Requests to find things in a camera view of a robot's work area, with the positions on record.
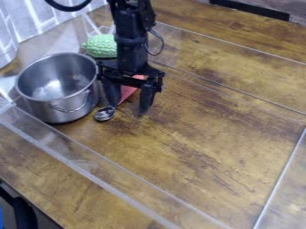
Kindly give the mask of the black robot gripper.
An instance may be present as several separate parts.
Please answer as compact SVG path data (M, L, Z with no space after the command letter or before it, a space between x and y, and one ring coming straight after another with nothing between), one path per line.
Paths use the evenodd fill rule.
M164 72L148 64L136 72L121 71L115 58L97 58L96 65L100 75L105 77L101 83L108 104L113 107L119 105L120 85L141 88L139 113L145 114L153 102L155 91L163 91Z

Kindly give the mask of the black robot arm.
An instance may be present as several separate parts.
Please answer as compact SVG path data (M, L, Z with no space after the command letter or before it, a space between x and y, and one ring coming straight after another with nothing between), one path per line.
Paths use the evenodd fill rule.
M155 13L151 0L107 0L116 26L115 41L117 57L99 60L100 80L108 105L96 111L99 121L109 120L121 98L120 87L140 89L139 114L143 115L153 103L156 92L163 90L164 72L148 65L148 33L153 31Z

